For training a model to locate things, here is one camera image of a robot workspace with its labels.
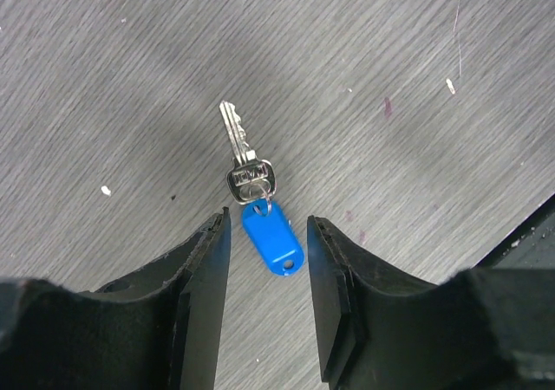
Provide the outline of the silver key with blue tag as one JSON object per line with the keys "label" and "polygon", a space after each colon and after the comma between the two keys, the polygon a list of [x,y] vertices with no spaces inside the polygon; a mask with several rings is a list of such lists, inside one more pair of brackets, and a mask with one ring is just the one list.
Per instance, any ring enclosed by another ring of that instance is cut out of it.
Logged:
{"label": "silver key with blue tag", "polygon": [[304,251],[274,199],[274,168],[270,161],[260,159],[247,142],[235,105],[221,101],[219,111],[233,154],[233,168],[226,174],[226,183],[234,200],[243,206],[243,229],[271,273],[291,276],[302,268]]}

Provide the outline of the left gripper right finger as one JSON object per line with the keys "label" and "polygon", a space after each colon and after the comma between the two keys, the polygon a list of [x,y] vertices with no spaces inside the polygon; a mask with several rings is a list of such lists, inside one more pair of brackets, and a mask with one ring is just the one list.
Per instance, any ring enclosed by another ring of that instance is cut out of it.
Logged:
{"label": "left gripper right finger", "polygon": [[322,381],[332,389],[551,389],[552,270],[471,268],[433,284],[307,221]]}

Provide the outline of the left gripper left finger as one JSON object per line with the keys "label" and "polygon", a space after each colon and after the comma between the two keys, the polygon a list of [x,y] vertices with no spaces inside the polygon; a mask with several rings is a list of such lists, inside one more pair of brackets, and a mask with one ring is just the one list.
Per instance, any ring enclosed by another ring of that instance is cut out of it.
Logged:
{"label": "left gripper left finger", "polygon": [[1,281],[4,389],[211,389],[231,255],[228,211],[96,291]]}

